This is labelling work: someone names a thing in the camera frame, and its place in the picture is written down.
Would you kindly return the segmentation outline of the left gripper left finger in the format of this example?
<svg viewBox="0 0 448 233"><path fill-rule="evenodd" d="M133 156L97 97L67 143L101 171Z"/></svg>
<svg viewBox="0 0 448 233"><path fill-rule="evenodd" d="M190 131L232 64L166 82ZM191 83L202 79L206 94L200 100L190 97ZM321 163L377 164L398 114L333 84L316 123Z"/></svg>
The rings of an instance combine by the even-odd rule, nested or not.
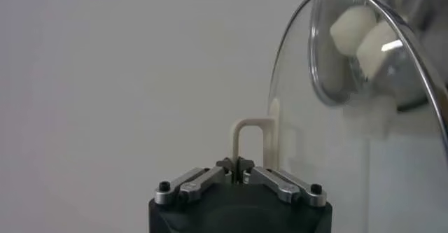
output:
<svg viewBox="0 0 448 233"><path fill-rule="evenodd" d="M160 182L154 202L158 205L171 205L177 199L195 202L214 184L232 184L234 170L235 165L229 158L217 161L212 168L193 168L172 181Z"/></svg>

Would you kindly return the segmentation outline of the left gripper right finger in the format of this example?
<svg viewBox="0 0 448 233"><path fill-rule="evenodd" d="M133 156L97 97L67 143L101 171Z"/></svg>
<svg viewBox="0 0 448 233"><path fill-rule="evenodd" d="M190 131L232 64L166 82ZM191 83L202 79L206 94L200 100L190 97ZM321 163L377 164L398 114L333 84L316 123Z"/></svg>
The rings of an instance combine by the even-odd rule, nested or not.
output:
<svg viewBox="0 0 448 233"><path fill-rule="evenodd" d="M306 183L284 170L258 167L252 160L239 157L237 175L243 184L264 185L289 204L302 200L311 207L324 207L327 203L327 193L322 185Z"/></svg>

